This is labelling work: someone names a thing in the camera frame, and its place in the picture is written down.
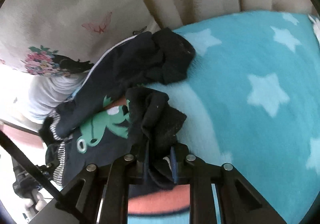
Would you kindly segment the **light grey plush cushion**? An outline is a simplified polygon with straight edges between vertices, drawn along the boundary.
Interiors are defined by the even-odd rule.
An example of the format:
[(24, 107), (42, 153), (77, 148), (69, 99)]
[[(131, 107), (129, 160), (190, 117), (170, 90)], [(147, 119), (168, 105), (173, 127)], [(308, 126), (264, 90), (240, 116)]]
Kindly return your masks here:
[(23, 115), (34, 123), (42, 123), (47, 115), (81, 87), (87, 74), (34, 78), (26, 101)]

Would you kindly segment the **beige floral print pillow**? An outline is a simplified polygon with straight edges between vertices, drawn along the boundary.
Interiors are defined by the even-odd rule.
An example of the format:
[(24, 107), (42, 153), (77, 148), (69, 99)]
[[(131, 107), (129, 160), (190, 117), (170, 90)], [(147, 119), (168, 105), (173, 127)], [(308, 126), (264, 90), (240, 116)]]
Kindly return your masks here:
[(143, 0), (1, 0), (1, 65), (82, 73), (122, 40), (158, 29)]

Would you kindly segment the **striped navy child pants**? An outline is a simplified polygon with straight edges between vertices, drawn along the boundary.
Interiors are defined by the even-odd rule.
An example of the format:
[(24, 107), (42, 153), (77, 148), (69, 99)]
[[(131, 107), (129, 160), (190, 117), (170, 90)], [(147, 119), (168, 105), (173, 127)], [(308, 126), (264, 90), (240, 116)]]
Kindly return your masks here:
[(157, 170), (187, 117), (150, 85), (185, 80), (195, 55), (184, 37), (167, 28), (130, 37), (108, 50), (76, 95), (53, 108), (39, 131), (46, 159), (55, 164), (53, 181), (65, 186), (84, 166), (110, 164), (146, 136), (153, 142), (147, 172), (151, 185), (172, 188)]

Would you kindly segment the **teal cartoon fleece blanket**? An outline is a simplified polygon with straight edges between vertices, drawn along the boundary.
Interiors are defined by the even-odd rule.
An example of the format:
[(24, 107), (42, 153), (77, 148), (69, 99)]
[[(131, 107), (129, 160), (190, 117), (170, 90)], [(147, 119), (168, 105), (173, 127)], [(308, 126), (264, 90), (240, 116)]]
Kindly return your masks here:
[(230, 163), (287, 223), (319, 193), (319, 43), (305, 14), (246, 12), (176, 29), (195, 48), (186, 80), (168, 86), (187, 119), (179, 142)]

